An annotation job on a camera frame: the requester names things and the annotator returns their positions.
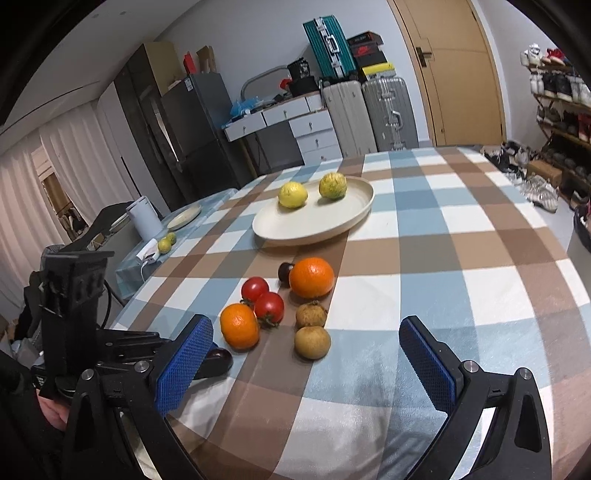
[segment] lemon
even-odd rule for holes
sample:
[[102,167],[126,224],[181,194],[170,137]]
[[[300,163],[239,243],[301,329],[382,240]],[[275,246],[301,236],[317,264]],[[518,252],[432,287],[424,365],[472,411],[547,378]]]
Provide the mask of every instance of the lemon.
[[318,185],[318,191],[327,199],[337,200],[347,193],[347,179],[337,171],[327,173]]
[[167,233],[164,238],[168,240],[171,245],[174,245],[177,242],[177,234],[174,232]]
[[299,208],[308,199],[308,190],[296,181],[288,181],[279,190],[279,203],[287,208]]
[[162,255],[170,252],[170,249],[172,247],[173,247],[172,243],[170,243],[170,240],[166,237],[164,237],[160,242],[158,242],[158,251]]

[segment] table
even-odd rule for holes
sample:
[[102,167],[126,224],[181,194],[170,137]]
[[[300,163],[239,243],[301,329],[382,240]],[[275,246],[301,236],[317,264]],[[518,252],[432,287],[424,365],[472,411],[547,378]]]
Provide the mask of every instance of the table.
[[[185,205],[184,207],[179,208],[178,210],[169,213],[163,220],[162,231],[156,236],[156,239],[161,239],[168,233],[168,229],[166,226],[175,218],[179,213],[184,212],[186,209],[193,205],[201,205],[201,212],[199,213],[198,217],[193,220],[192,222],[188,223],[184,227],[175,231],[177,234],[177,242],[173,245],[171,251],[166,255],[161,255],[159,259],[156,261],[155,264],[146,265],[144,267],[144,278],[148,278],[162,263],[166,261],[166,259],[175,251],[177,250],[183,241],[188,238],[191,233],[207,218],[215,212],[218,208],[220,208],[227,200],[229,200],[235,193],[238,191],[236,189],[227,189],[223,190],[222,192],[214,193],[209,197],[205,197],[204,199],[198,200],[193,202],[189,205]],[[144,284],[144,280],[142,278],[142,271],[141,271],[141,264],[137,262],[135,256],[146,246],[148,242],[141,241],[138,243],[135,248],[131,252],[127,254],[127,256],[121,261],[121,263],[117,266],[115,270],[115,278],[117,280],[117,286],[119,291],[121,292],[121,297],[124,300],[130,299],[135,292],[139,290],[139,288]]]
[[[372,212],[322,244],[279,248],[252,231],[286,181],[328,171],[362,176]],[[146,282],[117,328],[175,337],[208,315],[226,346],[219,313],[244,279],[278,288],[283,261],[316,255],[338,279],[324,301],[332,337],[315,363],[293,353],[294,311],[235,353],[227,378],[195,382],[169,417],[209,479],[403,478],[444,417],[430,404],[398,344],[416,314],[461,359],[513,374],[529,367],[546,413],[554,478],[591,441],[591,305],[573,264],[535,211],[480,154],[420,149],[367,155],[261,177],[212,214]],[[476,458],[492,410],[481,419],[455,478]]]

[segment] white sneaker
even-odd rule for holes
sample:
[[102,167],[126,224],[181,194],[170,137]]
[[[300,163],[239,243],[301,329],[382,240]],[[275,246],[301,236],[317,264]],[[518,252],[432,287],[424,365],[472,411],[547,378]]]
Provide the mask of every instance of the white sneaker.
[[589,87],[586,83],[581,84],[581,91],[580,91],[580,102],[584,106],[591,107],[591,92],[589,91]]
[[533,72],[530,73],[530,90],[533,95],[538,94],[538,76]]
[[527,59],[530,65],[539,65],[542,59],[542,52],[537,43],[532,43],[527,50]]

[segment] person's hand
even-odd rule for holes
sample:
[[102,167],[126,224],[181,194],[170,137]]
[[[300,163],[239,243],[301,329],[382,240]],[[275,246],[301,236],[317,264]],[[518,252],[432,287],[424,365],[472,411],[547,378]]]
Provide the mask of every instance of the person's hand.
[[66,425],[68,423],[68,414],[70,413],[70,409],[65,405],[57,403],[53,400],[49,400],[45,397],[39,396],[39,390],[35,390],[37,392],[37,400],[39,401],[39,406],[41,407],[41,411],[43,415],[47,419],[47,421],[58,430],[65,431]]

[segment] white suitcase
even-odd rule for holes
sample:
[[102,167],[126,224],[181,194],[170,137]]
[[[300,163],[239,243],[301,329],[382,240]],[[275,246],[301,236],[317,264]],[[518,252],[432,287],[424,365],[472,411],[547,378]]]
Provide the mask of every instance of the white suitcase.
[[376,153],[374,131],[369,121],[361,84],[342,82],[322,90],[343,158]]

